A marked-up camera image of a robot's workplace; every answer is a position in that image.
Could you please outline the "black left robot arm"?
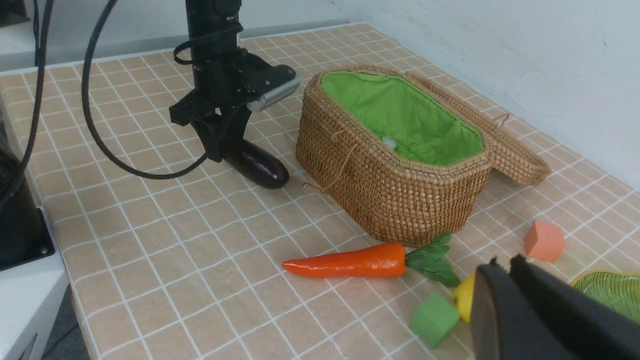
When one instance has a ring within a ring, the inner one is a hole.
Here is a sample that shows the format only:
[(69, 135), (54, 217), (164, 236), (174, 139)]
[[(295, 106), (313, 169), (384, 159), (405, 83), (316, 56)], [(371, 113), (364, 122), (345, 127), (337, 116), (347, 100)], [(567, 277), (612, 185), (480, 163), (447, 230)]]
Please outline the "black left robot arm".
[(242, 141), (251, 114), (293, 95), (301, 77), (242, 47), (240, 0), (188, 0), (185, 6), (189, 39), (173, 55), (191, 67), (193, 89), (169, 108), (170, 120), (191, 125), (206, 157), (221, 162)]

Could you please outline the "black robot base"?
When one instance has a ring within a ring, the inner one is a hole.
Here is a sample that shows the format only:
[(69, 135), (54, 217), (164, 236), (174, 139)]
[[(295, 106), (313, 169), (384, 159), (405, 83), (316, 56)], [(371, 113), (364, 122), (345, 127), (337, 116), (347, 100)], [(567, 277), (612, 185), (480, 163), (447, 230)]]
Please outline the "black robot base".
[(12, 180), (19, 180), (18, 189), (0, 211), (0, 269), (7, 271), (54, 255), (56, 249), (44, 211), (35, 205), (25, 174), (18, 171), (20, 160), (11, 150), (4, 130), (1, 131), (0, 164), (2, 192)]

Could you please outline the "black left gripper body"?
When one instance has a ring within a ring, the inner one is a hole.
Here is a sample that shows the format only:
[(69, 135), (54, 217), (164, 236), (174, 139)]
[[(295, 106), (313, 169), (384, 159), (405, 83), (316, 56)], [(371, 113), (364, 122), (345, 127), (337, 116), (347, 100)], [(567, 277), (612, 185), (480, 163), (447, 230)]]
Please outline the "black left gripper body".
[(172, 123), (180, 126), (217, 108), (246, 107), (247, 103), (297, 75), (290, 66), (269, 64), (246, 48), (204, 60), (182, 59), (181, 51), (182, 47), (173, 51), (174, 61), (191, 66), (194, 88), (169, 107)]

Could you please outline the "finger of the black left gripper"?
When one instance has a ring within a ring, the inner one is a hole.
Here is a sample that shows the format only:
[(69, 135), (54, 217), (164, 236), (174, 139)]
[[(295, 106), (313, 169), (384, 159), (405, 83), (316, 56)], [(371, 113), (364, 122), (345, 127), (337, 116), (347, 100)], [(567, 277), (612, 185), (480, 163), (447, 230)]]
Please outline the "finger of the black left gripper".
[(191, 122), (207, 159), (220, 163), (227, 148), (240, 141), (252, 112), (245, 105), (224, 106)]

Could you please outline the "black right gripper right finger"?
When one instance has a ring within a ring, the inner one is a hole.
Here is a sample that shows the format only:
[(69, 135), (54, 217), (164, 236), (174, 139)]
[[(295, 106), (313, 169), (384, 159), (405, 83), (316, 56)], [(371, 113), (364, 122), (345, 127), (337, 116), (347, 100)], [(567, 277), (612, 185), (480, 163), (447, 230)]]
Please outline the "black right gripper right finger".
[(522, 256), (510, 260), (510, 277), (542, 323), (581, 360), (637, 360), (639, 324), (558, 280)]

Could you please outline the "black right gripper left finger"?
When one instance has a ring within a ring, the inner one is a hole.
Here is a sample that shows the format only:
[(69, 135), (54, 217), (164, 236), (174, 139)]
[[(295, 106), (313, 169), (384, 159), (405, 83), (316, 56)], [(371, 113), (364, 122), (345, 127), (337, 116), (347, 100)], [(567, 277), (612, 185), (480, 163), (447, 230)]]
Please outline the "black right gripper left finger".
[(477, 267), (470, 329), (476, 360), (578, 360), (557, 340), (510, 274), (492, 259)]

